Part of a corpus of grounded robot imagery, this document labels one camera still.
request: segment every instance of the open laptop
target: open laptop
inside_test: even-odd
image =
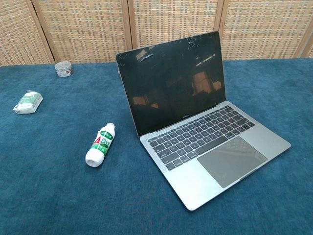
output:
[[[226,100],[218,32],[116,61],[140,141],[191,211],[291,146]]]

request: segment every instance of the white bottle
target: white bottle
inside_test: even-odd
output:
[[[115,126],[113,123],[107,123],[98,131],[97,138],[94,140],[90,150],[86,154],[86,163],[92,167],[100,166],[104,160],[112,140],[115,137]]]

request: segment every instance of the trackpad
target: trackpad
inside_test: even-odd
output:
[[[267,160],[241,137],[198,158],[201,165],[224,188]]]

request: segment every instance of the wicker panel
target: wicker panel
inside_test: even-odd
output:
[[[226,0],[223,59],[292,58],[313,15],[312,0]]]
[[[217,0],[129,1],[133,47],[213,31]]]
[[[56,60],[115,61],[118,52],[128,49],[122,1],[37,0],[36,10]]]
[[[50,63],[25,0],[2,0],[0,66]]]

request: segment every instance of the laptop screen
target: laptop screen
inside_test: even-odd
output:
[[[218,32],[116,55],[139,136],[226,100]]]

